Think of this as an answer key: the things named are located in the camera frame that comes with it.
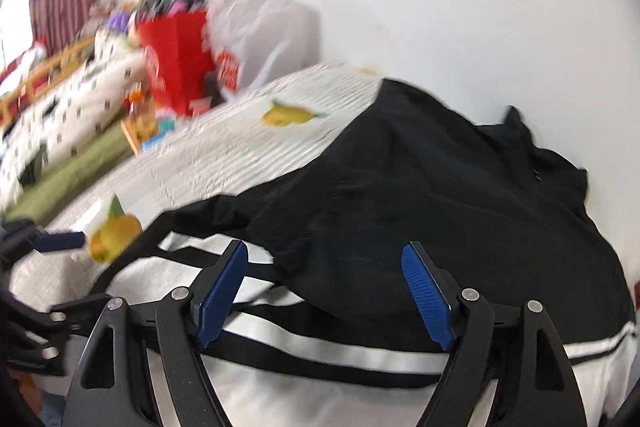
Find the red paper shopping bag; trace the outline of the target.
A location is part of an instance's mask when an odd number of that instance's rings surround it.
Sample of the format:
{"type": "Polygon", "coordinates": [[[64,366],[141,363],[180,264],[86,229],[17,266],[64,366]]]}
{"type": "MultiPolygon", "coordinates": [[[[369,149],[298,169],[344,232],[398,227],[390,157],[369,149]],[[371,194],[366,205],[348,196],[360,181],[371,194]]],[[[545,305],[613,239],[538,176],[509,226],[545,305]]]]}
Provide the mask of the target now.
{"type": "Polygon", "coordinates": [[[180,116],[205,98],[205,76],[215,72],[206,36],[206,11],[144,20],[137,26],[152,97],[180,116]]]}

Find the white plastic bag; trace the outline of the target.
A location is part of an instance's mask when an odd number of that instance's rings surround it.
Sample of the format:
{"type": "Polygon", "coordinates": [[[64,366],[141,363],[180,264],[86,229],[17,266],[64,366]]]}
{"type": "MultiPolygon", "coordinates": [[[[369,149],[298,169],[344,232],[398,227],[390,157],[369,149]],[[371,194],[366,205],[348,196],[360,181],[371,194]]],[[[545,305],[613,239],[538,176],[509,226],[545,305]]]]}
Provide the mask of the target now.
{"type": "Polygon", "coordinates": [[[320,23],[303,0],[206,0],[206,31],[226,101],[318,60],[320,23]]]}

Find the black white blue jacket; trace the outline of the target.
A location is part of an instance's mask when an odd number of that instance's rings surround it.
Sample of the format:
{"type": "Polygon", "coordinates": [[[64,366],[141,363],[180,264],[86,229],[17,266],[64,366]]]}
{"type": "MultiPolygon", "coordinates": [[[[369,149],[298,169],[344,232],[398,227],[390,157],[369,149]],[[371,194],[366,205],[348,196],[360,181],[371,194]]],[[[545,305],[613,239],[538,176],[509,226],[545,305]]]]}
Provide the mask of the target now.
{"type": "Polygon", "coordinates": [[[321,395],[424,388],[445,355],[400,271],[419,242],[494,303],[539,300],[572,361],[589,425],[622,405],[636,351],[623,268],[588,216],[585,170],[536,146],[510,109],[477,126],[424,91],[385,80],[373,104],[308,165],[175,213],[181,235],[226,234],[270,254],[268,291],[213,349],[239,387],[286,425],[321,395]]]}

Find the fruit-print white tablecloth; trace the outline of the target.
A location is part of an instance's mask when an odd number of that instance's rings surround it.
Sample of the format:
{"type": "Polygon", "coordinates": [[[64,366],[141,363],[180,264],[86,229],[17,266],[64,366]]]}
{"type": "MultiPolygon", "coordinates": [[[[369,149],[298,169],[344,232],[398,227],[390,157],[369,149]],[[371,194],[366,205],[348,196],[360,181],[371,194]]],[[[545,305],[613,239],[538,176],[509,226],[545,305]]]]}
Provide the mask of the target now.
{"type": "MultiPolygon", "coordinates": [[[[367,108],[381,77],[349,65],[319,65],[267,84],[180,124],[151,150],[132,156],[78,196],[48,226],[93,232],[116,195],[147,227],[162,211],[216,194],[238,194],[317,157],[367,108]],[[262,123],[273,102],[323,114],[306,124],[262,123]]],[[[12,271],[11,291],[38,310],[88,294],[106,268],[85,249],[29,254],[12,271]]],[[[108,291],[130,303],[155,300],[194,280],[198,269],[158,258],[122,270],[108,291]]]]}

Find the green cushion mat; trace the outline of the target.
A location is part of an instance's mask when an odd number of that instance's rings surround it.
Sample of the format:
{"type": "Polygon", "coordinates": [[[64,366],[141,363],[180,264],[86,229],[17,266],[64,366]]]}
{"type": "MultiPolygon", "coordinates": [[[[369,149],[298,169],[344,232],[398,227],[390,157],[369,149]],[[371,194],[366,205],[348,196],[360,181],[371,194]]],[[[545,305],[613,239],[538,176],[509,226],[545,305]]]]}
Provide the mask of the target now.
{"type": "Polygon", "coordinates": [[[76,157],[63,161],[25,188],[17,202],[2,211],[6,220],[27,218],[48,225],[75,198],[134,155],[119,122],[114,122],[76,157]]]}

